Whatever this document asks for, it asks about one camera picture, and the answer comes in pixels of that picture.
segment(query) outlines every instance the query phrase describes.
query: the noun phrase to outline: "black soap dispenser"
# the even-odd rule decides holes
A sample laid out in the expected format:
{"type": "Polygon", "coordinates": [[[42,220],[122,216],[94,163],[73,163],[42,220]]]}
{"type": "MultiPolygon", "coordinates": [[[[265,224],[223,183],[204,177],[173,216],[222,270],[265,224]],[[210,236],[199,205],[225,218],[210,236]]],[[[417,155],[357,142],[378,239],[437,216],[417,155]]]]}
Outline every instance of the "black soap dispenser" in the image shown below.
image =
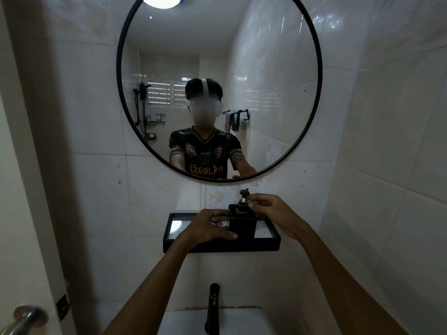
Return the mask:
{"type": "Polygon", "coordinates": [[[253,210],[249,208],[246,197],[250,195],[247,189],[239,192],[242,198],[238,204],[228,205],[230,212],[229,230],[238,234],[238,239],[254,238],[257,224],[257,216],[253,210]]]}

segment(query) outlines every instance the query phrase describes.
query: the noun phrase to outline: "door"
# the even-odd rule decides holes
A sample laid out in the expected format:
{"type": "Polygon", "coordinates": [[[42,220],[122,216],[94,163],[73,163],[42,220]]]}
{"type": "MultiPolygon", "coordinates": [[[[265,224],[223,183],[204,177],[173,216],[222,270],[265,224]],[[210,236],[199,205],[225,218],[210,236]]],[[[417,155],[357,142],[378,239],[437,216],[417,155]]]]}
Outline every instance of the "door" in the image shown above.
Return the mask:
{"type": "Polygon", "coordinates": [[[55,303],[66,287],[0,2],[0,331],[19,305],[47,311],[32,334],[75,334],[69,312],[59,322],[55,303]]]}

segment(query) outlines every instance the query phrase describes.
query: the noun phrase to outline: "short hair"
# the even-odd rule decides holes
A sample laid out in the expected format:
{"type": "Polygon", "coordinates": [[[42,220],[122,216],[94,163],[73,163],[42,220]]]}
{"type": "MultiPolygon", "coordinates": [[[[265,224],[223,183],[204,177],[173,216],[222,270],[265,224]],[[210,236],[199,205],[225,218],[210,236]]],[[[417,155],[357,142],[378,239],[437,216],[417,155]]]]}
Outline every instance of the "short hair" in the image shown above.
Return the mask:
{"type": "MultiPolygon", "coordinates": [[[[224,95],[224,91],[220,84],[215,82],[212,78],[207,78],[208,84],[208,94],[211,96],[215,94],[219,97],[219,100],[222,100],[224,95]]],[[[202,80],[199,78],[192,78],[188,81],[185,87],[186,98],[191,101],[194,97],[203,96],[203,84],[202,80]]]]}

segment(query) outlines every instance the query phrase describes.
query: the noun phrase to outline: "round mirror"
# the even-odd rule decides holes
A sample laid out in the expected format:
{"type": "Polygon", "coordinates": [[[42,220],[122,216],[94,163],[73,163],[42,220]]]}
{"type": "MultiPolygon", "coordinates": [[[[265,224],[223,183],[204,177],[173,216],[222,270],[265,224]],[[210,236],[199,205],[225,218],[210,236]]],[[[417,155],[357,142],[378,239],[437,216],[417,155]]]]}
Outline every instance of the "round mirror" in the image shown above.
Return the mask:
{"type": "Polygon", "coordinates": [[[241,181],[303,139],[320,98],[321,50],[300,0],[136,0],[117,80],[132,129],[161,162],[241,181]]]}

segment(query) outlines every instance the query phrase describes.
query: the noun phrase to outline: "jersey logo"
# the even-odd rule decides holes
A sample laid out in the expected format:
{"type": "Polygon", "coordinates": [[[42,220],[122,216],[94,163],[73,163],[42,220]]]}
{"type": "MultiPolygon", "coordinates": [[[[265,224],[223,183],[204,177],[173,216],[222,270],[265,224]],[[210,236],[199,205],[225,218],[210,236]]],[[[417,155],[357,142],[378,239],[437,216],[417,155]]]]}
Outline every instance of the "jersey logo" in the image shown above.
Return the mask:
{"type": "Polygon", "coordinates": [[[194,147],[191,144],[187,143],[185,147],[186,147],[186,154],[188,155],[188,157],[193,157],[197,155],[194,147]]]}

